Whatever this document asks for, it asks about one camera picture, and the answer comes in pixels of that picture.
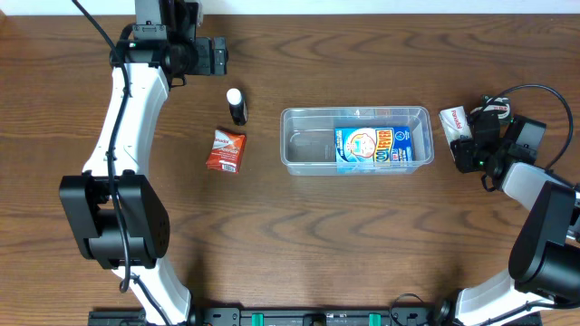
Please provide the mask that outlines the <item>white blue Panadol box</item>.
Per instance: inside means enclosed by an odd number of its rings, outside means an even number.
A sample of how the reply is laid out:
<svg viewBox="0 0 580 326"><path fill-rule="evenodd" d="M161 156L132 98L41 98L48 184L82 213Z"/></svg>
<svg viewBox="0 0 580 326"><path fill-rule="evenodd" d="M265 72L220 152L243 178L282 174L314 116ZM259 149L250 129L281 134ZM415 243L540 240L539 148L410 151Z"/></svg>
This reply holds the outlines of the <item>white blue Panadol box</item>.
<svg viewBox="0 0 580 326"><path fill-rule="evenodd" d="M439 113L439 118L451 154L453 157L456 157L457 149L455 145L473 140L464 107L457 106L442 110Z"/></svg>

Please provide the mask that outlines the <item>green round tin box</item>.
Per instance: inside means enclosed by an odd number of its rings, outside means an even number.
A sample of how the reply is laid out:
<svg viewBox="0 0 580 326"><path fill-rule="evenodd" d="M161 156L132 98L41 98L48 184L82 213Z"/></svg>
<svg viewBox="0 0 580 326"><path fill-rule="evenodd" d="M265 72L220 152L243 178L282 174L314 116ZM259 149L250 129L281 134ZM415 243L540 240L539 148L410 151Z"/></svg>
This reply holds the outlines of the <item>green round tin box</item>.
<svg viewBox="0 0 580 326"><path fill-rule="evenodd" d="M511 121L511 100L508 97L499 97L494 100L490 95L483 95L481 107L484 108L485 111L495 112L498 116L498 120L502 124L507 124Z"/></svg>

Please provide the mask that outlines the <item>blue Cool Fever box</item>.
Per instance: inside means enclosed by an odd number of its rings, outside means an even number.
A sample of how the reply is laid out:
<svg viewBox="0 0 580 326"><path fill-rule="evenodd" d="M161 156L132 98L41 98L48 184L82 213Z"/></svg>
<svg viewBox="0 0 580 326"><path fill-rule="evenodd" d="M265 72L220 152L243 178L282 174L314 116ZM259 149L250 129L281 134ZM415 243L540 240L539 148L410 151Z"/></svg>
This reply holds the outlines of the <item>blue Cool Fever box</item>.
<svg viewBox="0 0 580 326"><path fill-rule="evenodd" d="M398 168L414 159L409 127L336 128L335 162L339 174Z"/></svg>

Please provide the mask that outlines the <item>clear plastic container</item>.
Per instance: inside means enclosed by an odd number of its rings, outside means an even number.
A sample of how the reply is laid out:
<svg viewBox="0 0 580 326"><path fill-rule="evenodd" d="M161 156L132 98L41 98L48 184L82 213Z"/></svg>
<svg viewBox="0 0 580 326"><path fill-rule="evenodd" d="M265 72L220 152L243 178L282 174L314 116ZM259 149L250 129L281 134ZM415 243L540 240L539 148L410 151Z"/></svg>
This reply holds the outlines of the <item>clear plastic container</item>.
<svg viewBox="0 0 580 326"><path fill-rule="evenodd" d="M414 159L398 168L339 174L335 162L336 128L410 128ZM421 106L291 108L281 116L280 155L295 176L411 174L434 159L429 112Z"/></svg>

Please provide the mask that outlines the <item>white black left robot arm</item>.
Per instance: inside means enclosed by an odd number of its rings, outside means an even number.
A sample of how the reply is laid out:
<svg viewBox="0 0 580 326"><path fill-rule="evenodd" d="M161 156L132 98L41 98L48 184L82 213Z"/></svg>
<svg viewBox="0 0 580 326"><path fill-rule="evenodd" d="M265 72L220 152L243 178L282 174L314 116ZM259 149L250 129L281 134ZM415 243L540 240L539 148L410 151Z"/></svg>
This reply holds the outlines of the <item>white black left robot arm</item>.
<svg viewBox="0 0 580 326"><path fill-rule="evenodd" d="M147 325L201 325L202 310L167 256L169 215L149 181L160 111L189 76L223 75L222 37L197 37L198 1L139 1L136 19L110 41L112 91L97 144L59 197L81 255L133 292Z"/></svg>

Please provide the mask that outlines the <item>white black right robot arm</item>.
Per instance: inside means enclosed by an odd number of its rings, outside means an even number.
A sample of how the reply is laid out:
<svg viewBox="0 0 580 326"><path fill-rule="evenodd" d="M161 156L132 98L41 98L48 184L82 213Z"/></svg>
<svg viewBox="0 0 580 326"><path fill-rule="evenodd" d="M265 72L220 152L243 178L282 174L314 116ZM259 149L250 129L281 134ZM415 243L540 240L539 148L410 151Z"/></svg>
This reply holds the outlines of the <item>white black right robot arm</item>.
<svg viewBox="0 0 580 326"><path fill-rule="evenodd" d="M508 267L441 305L441 325L504 325L543 310L579 306L579 190L535 164L546 124L514 116L504 134L493 111L469 119L471 139L451 142L460 171L483 171L488 192L528 209Z"/></svg>

